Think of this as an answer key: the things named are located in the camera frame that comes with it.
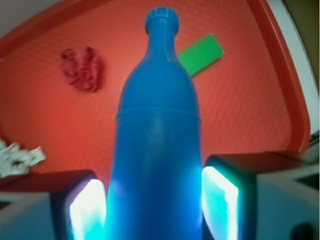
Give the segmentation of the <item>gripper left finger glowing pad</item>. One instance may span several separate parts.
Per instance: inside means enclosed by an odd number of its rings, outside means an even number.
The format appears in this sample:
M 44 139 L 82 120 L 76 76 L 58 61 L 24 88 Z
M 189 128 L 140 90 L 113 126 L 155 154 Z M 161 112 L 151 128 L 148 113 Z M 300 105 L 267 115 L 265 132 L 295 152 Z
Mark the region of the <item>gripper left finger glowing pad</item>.
M 106 215 L 105 185 L 91 170 L 0 180 L 2 240 L 103 240 Z

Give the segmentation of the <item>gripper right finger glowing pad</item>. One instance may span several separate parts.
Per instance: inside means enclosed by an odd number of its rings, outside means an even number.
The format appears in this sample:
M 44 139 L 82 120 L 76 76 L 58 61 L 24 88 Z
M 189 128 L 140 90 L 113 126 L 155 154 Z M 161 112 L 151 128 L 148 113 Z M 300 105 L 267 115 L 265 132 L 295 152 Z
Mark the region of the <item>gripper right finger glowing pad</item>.
M 295 154 L 211 155 L 202 169 L 205 240 L 317 240 L 320 165 Z

